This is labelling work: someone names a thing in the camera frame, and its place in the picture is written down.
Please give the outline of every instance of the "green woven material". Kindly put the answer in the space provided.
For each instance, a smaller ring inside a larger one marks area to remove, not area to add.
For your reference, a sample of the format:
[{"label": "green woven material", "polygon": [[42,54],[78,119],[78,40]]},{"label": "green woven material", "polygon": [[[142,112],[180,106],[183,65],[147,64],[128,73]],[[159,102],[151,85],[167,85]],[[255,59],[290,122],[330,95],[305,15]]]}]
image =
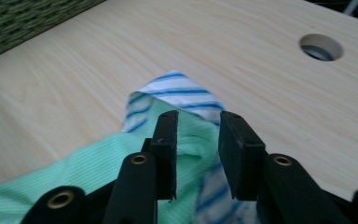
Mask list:
[{"label": "green woven material", "polygon": [[104,0],[0,0],[0,53]]},{"label": "green woven material", "polygon": [[[117,133],[68,158],[28,175],[0,184],[0,223],[19,223],[47,191],[72,185],[90,193],[117,178],[122,160],[141,150],[152,137],[158,115],[176,109],[154,100],[148,122],[135,133]],[[190,223],[200,180],[213,164],[218,128],[199,116],[179,110],[177,138],[177,201],[158,202],[158,223]]]}]

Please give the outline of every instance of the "wood grain surface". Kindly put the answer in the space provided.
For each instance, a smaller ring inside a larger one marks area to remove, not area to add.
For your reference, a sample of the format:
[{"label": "wood grain surface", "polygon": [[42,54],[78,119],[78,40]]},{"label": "wood grain surface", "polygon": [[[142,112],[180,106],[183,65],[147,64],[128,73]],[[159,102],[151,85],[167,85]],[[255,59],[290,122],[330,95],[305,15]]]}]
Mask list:
[{"label": "wood grain surface", "polygon": [[[343,56],[312,59],[308,34]],[[172,69],[322,188],[358,189],[358,20],[300,0],[112,0],[0,55],[0,182],[119,132],[129,94]]]}]

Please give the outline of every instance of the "blue and white striped fabric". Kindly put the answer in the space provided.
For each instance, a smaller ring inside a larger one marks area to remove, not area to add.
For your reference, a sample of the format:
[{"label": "blue and white striped fabric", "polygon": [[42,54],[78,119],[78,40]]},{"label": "blue and white striped fabric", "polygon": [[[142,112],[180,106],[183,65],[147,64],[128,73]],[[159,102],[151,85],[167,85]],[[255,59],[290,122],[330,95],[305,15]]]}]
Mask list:
[{"label": "blue and white striped fabric", "polygon": [[[209,92],[185,75],[171,71],[158,77],[130,96],[122,132],[131,133],[147,122],[154,98],[197,114],[219,125],[223,105]],[[258,223],[254,203],[231,199],[223,166],[215,166],[205,176],[194,207],[194,223]]]}]

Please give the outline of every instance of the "mint green fabric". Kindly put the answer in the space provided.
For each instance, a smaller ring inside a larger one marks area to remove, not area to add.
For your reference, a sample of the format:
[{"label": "mint green fabric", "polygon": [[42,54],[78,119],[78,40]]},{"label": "mint green fabric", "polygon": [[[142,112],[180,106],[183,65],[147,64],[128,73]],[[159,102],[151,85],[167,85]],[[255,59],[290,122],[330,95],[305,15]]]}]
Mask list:
[{"label": "mint green fabric", "polygon": [[[117,178],[122,160],[141,150],[152,137],[158,115],[177,109],[155,99],[147,123],[134,133],[116,133],[75,151],[28,175],[0,184],[0,223],[19,223],[32,205],[58,186],[77,186],[90,193]],[[158,202],[158,223],[190,223],[200,180],[214,162],[218,127],[197,115],[179,111],[177,200]]]}]

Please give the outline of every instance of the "woven basket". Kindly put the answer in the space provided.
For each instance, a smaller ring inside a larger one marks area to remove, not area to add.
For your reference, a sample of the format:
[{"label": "woven basket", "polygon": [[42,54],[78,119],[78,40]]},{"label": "woven basket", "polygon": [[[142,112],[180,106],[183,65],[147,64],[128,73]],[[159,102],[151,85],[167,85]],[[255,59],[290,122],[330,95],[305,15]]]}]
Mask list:
[{"label": "woven basket", "polygon": [[104,0],[0,0],[0,53]]}]

